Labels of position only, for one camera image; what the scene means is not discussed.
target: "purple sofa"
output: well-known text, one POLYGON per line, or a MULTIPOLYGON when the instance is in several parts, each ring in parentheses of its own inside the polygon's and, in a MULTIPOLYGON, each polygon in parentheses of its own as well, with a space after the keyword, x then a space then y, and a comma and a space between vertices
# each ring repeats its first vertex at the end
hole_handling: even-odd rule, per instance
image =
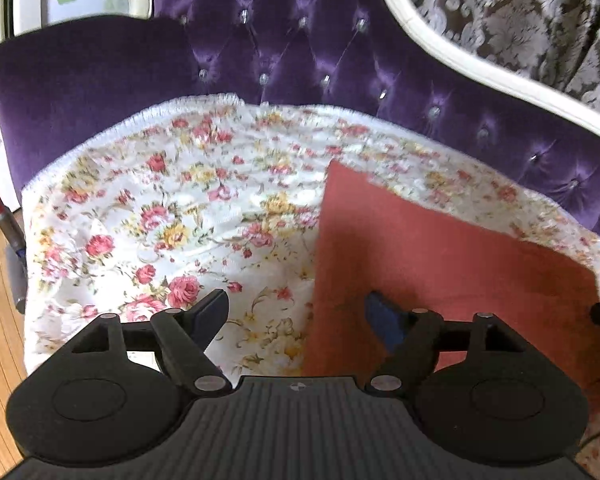
POLYGON ((384 0, 154 0, 0 44, 0 126, 17 189, 152 104, 235 92, 329 104, 482 160, 600 234, 600 137, 428 56, 384 0))

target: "patterned curtain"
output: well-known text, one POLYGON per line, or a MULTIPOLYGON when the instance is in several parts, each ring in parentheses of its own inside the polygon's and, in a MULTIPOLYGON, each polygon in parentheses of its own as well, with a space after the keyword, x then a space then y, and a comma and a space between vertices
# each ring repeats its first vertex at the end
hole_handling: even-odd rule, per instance
POLYGON ((600 0, 413 0, 439 34, 600 112, 600 0))

